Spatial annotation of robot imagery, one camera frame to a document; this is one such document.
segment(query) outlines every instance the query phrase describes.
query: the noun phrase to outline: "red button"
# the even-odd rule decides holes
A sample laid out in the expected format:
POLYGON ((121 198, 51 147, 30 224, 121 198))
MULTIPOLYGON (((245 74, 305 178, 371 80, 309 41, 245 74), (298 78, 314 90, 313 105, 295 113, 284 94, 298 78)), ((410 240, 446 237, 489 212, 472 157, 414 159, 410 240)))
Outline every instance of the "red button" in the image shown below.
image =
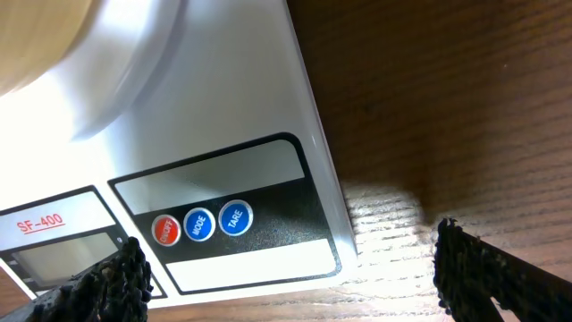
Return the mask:
POLYGON ((181 237, 181 225, 171 215, 160 215, 153 221, 151 233, 159 244, 173 246, 181 237))

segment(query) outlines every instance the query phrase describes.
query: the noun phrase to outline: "dark wood surface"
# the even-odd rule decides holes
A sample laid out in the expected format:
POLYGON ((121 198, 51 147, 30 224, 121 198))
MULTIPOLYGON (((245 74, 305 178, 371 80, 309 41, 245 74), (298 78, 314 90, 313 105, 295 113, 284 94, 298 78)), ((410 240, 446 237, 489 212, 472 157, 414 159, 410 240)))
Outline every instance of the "dark wood surface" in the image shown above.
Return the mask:
MULTIPOLYGON (((432 282, 443 216, 572 280, 572 2, 289 6, 356 232, 356 276, 156 309, 152 321, 447 320, 432 282)), ((0 275, 0 314, 25 301, 0 275)))

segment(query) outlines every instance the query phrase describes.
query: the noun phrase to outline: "scale body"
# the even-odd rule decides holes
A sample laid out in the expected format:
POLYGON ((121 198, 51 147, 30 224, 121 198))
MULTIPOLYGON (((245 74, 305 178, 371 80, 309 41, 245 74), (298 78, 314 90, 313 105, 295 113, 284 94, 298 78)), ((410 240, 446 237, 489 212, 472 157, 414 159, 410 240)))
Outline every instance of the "scale body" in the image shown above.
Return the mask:
POLYGON ((30 154, 3 157, 0 266, 31 299, 127 236, 150 308, 335 285, 356 265, 282 0, 181 3, 133 105, 30 154))

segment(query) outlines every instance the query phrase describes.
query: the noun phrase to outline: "blue button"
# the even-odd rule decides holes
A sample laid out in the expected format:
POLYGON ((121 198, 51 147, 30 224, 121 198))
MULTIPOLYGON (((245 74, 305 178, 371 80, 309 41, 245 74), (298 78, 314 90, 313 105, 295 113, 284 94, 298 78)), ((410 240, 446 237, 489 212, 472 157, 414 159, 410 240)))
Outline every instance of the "blue button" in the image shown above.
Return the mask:
POLYGON ((185 233, 195 242, 204 242, 215 233, 215 217, 205 208, 191 209, 182 223, 185 233))
POLYGON ((240 236, 252 225, 252 207, 243 200, 229 201, 218 215, 218 224, 223 233, 240 236))

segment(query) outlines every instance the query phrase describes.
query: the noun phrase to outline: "button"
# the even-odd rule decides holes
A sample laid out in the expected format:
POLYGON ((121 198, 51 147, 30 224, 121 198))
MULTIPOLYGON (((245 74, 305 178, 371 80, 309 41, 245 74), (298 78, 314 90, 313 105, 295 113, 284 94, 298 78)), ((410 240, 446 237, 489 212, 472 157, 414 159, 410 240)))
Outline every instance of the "button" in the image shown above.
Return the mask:
POLYGON ((160 215, 151 225, 151 233, 155 242, 163 246, 173 246, 181 237, 181 225, 171 215, 160 215))
POLYGON ((223 233, 240 236, 252 225, 252 207, 243 200, 229 201, 218 215, 218 224, 223 233))
POLYGON ((191 209, 182 222, 185 233, 195 242, 204 242, 215 233, 215 216, 205 208, 191 209))

